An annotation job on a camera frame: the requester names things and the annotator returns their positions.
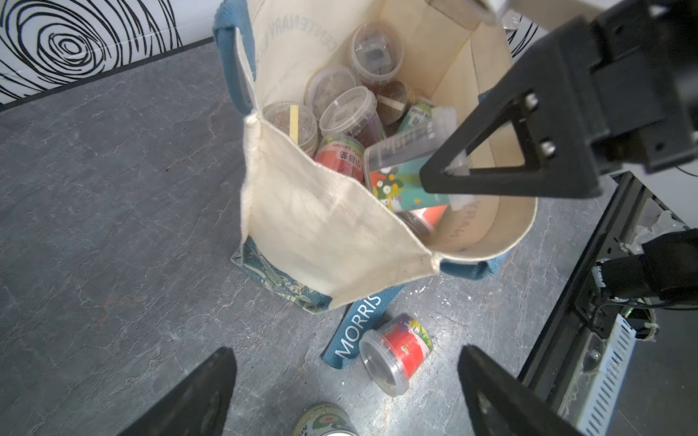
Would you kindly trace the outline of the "grey label seed jar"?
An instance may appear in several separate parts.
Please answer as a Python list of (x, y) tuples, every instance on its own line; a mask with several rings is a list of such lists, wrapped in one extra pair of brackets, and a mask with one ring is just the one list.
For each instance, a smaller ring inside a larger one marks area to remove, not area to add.
[(318, 403), (306, 409), (292, 436), (358, 436), (348, 414), (334, 403)]

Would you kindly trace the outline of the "clear purple seed jar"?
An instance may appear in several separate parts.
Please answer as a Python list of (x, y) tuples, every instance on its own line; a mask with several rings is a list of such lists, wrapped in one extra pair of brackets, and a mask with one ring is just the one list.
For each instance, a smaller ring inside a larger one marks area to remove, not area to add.
[(323, 138), (348, 136), (368, 148), (387, 138), (377, 113), (377, 98), (365, 86), (354, 87), (338, 96), (319, 121)]

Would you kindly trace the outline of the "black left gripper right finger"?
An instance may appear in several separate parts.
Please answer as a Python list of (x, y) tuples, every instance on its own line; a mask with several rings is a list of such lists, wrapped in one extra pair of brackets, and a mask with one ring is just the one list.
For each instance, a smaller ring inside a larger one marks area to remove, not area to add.
[(578, 435), (483, 350), (462, 348), (458, 374), (476, 435)]

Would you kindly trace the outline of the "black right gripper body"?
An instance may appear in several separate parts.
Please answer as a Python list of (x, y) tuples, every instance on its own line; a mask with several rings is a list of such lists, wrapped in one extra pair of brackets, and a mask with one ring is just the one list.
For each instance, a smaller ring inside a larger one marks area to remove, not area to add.
[(697, 4), (623, 1), (545, 38), (545, 176), (649, 174), (697, 158)]

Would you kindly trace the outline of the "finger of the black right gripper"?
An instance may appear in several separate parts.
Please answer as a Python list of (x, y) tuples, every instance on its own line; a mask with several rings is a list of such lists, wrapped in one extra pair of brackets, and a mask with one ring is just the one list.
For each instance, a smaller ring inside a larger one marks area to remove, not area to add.
[(600, 195), (593, 145), (605, 120), (590, 30), (556, 30), (514, 62), (501, 30), (469, 40), (482, 100), (421, 170), (425, 190), (587, 199)]

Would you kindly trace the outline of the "red label seed jar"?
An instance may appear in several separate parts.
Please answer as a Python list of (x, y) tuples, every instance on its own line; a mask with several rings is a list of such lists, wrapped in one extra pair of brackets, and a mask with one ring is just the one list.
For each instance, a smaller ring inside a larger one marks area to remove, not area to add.
[(391, 397), (405, 394), (410, 380), (427, 360), (434, 345), (416, 318), (400, 314), (359, 342), (365, 369), (381, 390)]

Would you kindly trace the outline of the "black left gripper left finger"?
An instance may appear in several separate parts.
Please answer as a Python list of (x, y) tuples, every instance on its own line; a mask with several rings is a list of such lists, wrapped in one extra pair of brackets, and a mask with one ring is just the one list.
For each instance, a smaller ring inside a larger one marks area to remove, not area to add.
[(221, 347), (123, 435), (221, 435), (236, 384), (234, 350)]

